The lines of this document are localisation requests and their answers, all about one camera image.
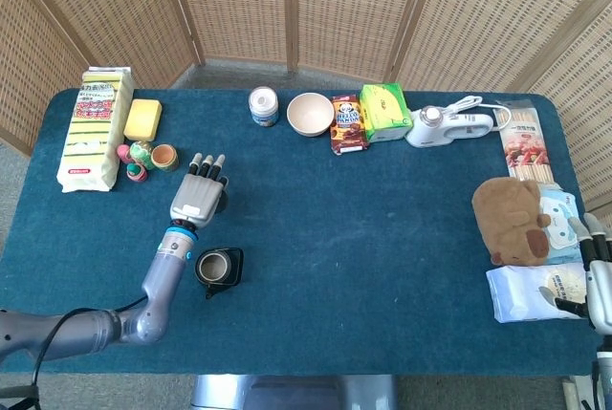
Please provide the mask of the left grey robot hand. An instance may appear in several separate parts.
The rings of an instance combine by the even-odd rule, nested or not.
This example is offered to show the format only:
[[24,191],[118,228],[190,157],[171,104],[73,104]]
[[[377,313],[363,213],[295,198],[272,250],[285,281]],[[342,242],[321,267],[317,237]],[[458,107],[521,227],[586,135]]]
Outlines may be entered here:
[[224,154],[193,156],[170,206],[173,224],[201,229],[225,208],[228,178],[220,176],[225,159]]

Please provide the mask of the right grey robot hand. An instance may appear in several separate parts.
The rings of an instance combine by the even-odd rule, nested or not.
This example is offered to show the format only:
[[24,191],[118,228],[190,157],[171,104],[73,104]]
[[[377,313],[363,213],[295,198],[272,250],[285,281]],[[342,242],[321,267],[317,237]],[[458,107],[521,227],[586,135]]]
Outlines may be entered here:
[[544,287],[539,288],[540,293],[554,308],[586,318],[598,334],[611,336],[611,230],[592,213],[584,213],[582,220],[572,217],[569,224],[579,241],[585,271],[585,301],[555,297]]

